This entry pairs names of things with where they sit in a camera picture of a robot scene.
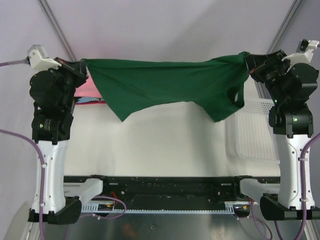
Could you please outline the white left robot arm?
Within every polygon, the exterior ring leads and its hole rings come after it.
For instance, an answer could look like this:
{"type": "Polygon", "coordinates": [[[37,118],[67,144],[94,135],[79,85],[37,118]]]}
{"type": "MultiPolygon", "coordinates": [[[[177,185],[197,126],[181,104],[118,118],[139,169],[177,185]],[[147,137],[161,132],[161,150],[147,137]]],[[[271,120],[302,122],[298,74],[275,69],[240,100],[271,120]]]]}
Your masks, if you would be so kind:
{"type": "Polygon", "coordinates": [[[64,167],[71,136],[76,88],[88,79],[84,61],[55,58],[58,66],[41,69],[30,79],[29,94],[34,100],[31,142],[38,148],[37,186],[29,210],[30,222],[52,225],[74,224],[82,207],[97,197],[105,200],[111,188],[97,177],[64,192],[64,167]]]}

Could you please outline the green t shirt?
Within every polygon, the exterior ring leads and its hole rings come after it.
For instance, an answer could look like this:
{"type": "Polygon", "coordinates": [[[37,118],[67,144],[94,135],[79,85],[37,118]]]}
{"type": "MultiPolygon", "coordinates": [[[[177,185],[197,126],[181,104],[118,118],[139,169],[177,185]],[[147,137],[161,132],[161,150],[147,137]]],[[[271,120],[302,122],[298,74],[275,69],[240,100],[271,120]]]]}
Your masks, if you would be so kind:
{"type": "Polygon", "coordinates": [[[193,102],[214,122],[243,108],[248,52],[203,62],[88,59],[84,62],[102,98],[124,121],[157,105],[193,102]]]}

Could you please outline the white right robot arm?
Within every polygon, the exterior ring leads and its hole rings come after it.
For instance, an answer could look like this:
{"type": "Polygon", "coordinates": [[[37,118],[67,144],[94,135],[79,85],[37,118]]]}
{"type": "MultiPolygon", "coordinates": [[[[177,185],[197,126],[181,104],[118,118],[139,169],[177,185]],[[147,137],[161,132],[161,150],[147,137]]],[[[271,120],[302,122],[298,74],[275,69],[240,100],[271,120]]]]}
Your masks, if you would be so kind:
{"type": "Polygon", "coordinates": [[[268,221],[318,219],[309,177],[314,120],[307,101],[318,87],[319,71],[305,54],[286,55],[281,50],[248,54],[244,61],[249,75],[265,85],[273,101],[268,123],[278,145],[280,181],[268,184],[245,178],[230,188],[230,194],[237,201],[247,196],[256,200],[268,221]]]}

